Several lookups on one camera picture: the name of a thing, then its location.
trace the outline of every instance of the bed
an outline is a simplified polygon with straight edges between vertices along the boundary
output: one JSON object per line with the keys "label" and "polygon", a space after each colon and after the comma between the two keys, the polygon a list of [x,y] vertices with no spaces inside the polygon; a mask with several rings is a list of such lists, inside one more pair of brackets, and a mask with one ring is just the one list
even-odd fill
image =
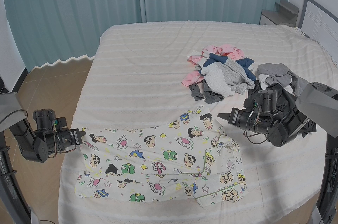
{"label": "bed", "polygon": [[[307,21],[304,15],[303,26]],[[206,21],[118,25],[100,38],[72,128],[136,129],[167,123],[200,105],[207,105],[213,116],[243,108],[246,94],[208,105],[194,101],[181,84],[194,70],[187,54],[223,43],[242,49],[255,68],[284,63],[310,82],[338,88],[338,69],[330,54],[296,28]],[[74,185],[84,163],[81,151],[75,150],[65,155],[61,169],[59,223],[272,223],[318,192],[325,159],[323,129],[276,148],[267,142],[252,145],[242,130],[219,121],[241,147],[249,191],[241,202],[202,209],[194,199],[141,204],[80,199]]]}

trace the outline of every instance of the floor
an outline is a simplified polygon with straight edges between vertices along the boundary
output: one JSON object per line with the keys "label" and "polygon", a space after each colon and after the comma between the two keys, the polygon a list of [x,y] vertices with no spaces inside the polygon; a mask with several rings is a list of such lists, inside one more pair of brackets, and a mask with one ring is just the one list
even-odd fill
{"label": "floor", "polygon": [[[66,117],[70,127],[91,64],[91,60],[83,58],[57,63],[54,66],[44,66],[29,73],[17,96],[22,107],[28,111],[28,121],[34,130],[36,124],[32,113],[42,108],[53,109],[57,117]],[[5,131],[5,137],[7,145],[11,147],[10,159],[13,168],[18,171],[16,178],[27,203],[34,209],[39,219],[58,223],[59,175],[64,155],[58,154],[56,158],[48,159],[45,163],[27,161],[22,157],[17,142],[9,130]],[[318,195],[314,196],[276,224],[306,223],[317,198]],[[14,223],[1,200],[0,220],[3,224]],[[338,224],[338,217],[332,223]]]}

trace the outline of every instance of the baseboard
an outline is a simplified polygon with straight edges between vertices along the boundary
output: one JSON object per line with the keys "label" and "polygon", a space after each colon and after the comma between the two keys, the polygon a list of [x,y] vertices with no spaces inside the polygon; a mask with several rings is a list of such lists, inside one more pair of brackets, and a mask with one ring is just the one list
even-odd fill
{"label": "baseboard", "polygon": [[25,78],[27,77],[27,75],[28,75],[28,71],[27,71],[27,68],[25,68],[25,69],[23,70],[22,74],[20,75],[18,81],[15,83],[12,92],[18,92],[18,91],[19,91],[19,89],[20,89],[20,87],[21,87],[23,81],[24,81]]}

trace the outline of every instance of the headboard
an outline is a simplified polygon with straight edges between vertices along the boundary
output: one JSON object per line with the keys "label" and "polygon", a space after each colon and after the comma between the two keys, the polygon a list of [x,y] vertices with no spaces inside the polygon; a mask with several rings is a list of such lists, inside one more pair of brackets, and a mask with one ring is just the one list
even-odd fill
{"label": "headboard", "polygon": [[338,62],[338,18],[314,0],[304,0],[298,26],[307,37],[318,41]]}

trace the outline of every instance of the cartoon print pajama shirt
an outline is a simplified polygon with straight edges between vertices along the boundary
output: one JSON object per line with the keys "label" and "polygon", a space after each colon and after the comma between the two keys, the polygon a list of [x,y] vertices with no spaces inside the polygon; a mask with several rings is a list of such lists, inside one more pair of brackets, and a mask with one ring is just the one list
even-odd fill
{"label": "cartoon print pajama shirt", "polygon": [[135,202],[195,198],[200,206],[237,202],[247,192],[242,158],[222,128],[201,106],[162,126],[86,129],[86,171],[75,193]]}

